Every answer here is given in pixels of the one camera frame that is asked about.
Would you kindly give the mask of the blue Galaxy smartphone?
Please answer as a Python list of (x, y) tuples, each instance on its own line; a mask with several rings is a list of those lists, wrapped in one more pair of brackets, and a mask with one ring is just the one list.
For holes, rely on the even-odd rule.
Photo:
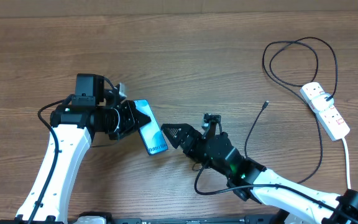
[(142, 113), (150, 116), (151, 122), (141, 127), (139, 134), (143, 140), (147, 153), (152, 156), (168, 149), (167, 143), (160, 130), (157, 120), (147, 100), (135, 100), (136, 108)]

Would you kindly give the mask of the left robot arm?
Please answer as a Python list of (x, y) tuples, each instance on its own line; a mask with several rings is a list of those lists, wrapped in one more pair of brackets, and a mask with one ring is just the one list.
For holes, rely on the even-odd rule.
[(110, 80), (79, 73), (75, 92), (54, 102), (48, 148), (30, 193), (10, 223), (67, 223), (68, 207), (80, 164), (97, 132), (119, 141), (151, 123), (121, 93), (122, 84), (104, 87)]

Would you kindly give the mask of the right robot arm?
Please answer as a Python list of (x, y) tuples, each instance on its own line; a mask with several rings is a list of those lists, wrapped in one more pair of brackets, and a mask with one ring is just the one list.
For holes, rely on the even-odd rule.
[(162, 131), (174, 148), (203, 167), (227, 179), (227, 191), (243, 201), (280, 208), (307, 223), (358, 223), (358, 191), (326, 193), (287, 180), (262, 164), (244, 157), (227, 133), (201, 134), (189, 124), (163, 124)]

